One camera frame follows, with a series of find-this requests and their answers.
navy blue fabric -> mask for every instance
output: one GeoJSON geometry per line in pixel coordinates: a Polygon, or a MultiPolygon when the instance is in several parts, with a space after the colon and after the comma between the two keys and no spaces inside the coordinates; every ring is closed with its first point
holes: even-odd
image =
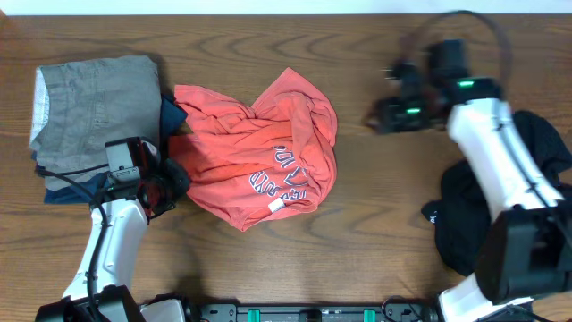
{"type": "MultiPolygon", "coordinates": [[[[161,99],[160,135],[161,142],[165,142],[185,122],[187,113],[173,103],[173,97],[162,96],[161,99]]],[[[35,153],[32,153],[32,158],[35,159],[35,153]]],[[[104,176],[106,174],[97,174],[86,182],[80,182],[80,184],[95,194],[97,184],[104,176]]],[[[46,204],[64,205],[88,202],[89,197],[73,185],[57,191],[46,189],[46,196],[44,196],[44,203],[46,204]]]]}

wood grain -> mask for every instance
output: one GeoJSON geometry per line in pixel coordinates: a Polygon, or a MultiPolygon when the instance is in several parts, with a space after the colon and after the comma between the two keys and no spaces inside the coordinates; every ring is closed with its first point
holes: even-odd
{"type": "MultiPolygon", "coordinates": [[[[383,68],[399,39],[427,16],[10,17],[0,34],[0,319],[29,321],[57,301],[84,251],[85,206],[42,203],[43,182],[27,149],[34,69],[121,55],[149,55],[162,87],[198,84],[252,104],[286,68],[313,82],[339,118],[338,179],[313,214],[241,233],[183,200],[149,227],[132,293],[137,301],[179,291],[196,301],[380,302],[429,298],[460,276],[434,247],[419,213],[439,198],[442,172],[461,158],[444,133],[375,136],[360,123],[390,93],[383,68]]],[[[572,143],[572,20],[493,16],[512,40],[510,101],[546,117],[572,143]]],[[[497,48],[484,27],[455,18],[437,38],[469,40],[475,74],[496,76],[497,48]]],[[[564,179],[572,182],[572,176],[564,179]]],[[[569,294],[535,304],[572,317],[569,294]]]]}

wooden table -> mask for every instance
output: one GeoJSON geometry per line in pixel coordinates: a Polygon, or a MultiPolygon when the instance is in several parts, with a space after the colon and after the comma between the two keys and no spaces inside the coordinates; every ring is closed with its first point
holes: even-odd
{"type": "MultiPolygon", "coordinates": [[[[510,102],[572,143],[572,20],[494,16],[515,61],[510,102]]],[[[198,84],[252,104],[286,68],[312,81],[339,119],[338,179],[313,214],[241,233],[188,199],[153,222],[139,250],[136,301],[178,291],[195,301],[380,302],[428,298],[460,276],[446,268],[419,213],[462,158],[445,133],[376,136],[361,118],[387,95],[386,68],[423,15],[11,17],[0,28],[0,319],[30,321],[71,282],[90,230],[85,205],[44,205],[29,140],[35,68],[149,55],[164,90],[198,84]]],[[[497,48],[477,21],[440,24],[427,42],[464,37],[475,74],[497,75],[497,48]]],[[[572,182],[570,173],[564,180],[572,182]]],[[[538,314],[572,317],[571,295],[538,314]]]]}

black garment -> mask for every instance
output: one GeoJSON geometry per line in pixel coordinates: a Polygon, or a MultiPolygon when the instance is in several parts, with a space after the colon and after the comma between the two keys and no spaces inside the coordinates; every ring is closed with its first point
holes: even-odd
{"type": "MultiPolygon", "coordinates": [[[[559,173],[572,166],[572,155],[558,132],[531,112],[516,112],[513,118],[518,133],[546,179],[561,190],[565,198],[572,197],[569,186],[559,182],[559,173]]],[[[441,194],[441,200],[427,203],[421,213],[435,224],[435,244],[445,264],[461,275],[470,275],[491,226],[491,216],[466,160],[445,171],[441,194]]]]}

green led indicator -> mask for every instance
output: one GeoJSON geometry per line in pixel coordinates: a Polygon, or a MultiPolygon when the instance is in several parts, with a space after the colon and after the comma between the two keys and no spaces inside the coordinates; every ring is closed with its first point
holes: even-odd
{"type": "Polygon", "coordinates": [[[406,112],[409,115],[419,114],[419,112],[421,112],[421,108],[409,108],[406,112]]]}
{"type": "Polygon", "coordinates": [[[465,88],[473,87],[473,84],[475,84],[475,82],[472,80],[463,80],[463,81],[460,81],[458,83],[458,86],[462,89],[465,89],[465,88]]]}

